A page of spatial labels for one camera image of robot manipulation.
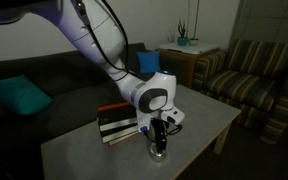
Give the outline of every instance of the armchair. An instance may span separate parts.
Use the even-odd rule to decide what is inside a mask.
[[[288,44],[236,39],[195,62],[192,89],[241,109],[237,124],[276,143],[288,126]]]

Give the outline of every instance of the blue cushion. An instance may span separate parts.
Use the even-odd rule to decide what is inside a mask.
[[[40,112],[52,102],[24,75],[0,80],[0,104],[19,115]]]
[[[160,52],[137,52],[141,73],[154,73],[160,71]]]

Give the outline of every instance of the book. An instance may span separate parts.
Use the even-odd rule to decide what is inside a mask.
[[[97,121],[103,143],[115,144],[138,131],[136,108],[128,102],[99,107]]]

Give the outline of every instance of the coffee table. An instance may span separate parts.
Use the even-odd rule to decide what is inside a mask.
[[[214,152],[219,154],[240,110],[181,85],[175,105],[186,116],[182,131],[168,136],[162,162],[150,158],[142,134],[114,146],[102,144],[93,122],[41,145],[45,180],[172,179],[217,137]]]

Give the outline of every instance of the table leg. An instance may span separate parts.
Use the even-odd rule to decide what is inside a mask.
[[[214,152],[216,154],[220,154],[222,151],[222,148],[224,146],[225,143],[225,139],[227,136],[228,131],[230,130],[231,127],[231,123],[229,123],[224,129],[223,131],[218,135],[216,143],[215,143],[215,147],[214,147]]]

